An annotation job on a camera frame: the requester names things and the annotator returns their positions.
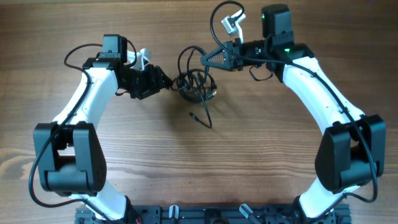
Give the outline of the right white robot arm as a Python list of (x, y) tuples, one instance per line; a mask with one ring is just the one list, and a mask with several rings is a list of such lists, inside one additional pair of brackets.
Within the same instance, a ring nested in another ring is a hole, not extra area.
[(384, 172), (386, 125), (379, 115), (368, 116), (347, 100), (320, 67), (315, 54), (294, 40), (292, 16), (285, 4), (261, 10), (262, 39), (246, 42), (240, 26), (243, 6), (222, 20), (235, 40), (219, 42), (201, 58), (207, 67), (227, 71), (265, 65), (308, 109), (322, 133), (315, 158), (316, 179), (294, 202), (295, 220), (316, 223), (329, 217), (346, 197), (372, 184), (368, 203), (378, 196)]

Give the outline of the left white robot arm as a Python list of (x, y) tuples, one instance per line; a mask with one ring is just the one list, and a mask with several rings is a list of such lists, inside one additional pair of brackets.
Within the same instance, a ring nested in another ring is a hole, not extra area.
[(150, 64), (145, 50), (129, 51), (130, 45), (119, 34), (104, 35), (102, 50), (77, 67), (81, 81), (63, 111), (35, 127), (28, 189), (37, 205), (57, 208), (80, 202), (102, 223), (141, 222), (130, 199), (106, 180), (96, 128), (114, 95), (143, 100), (173, 81)]

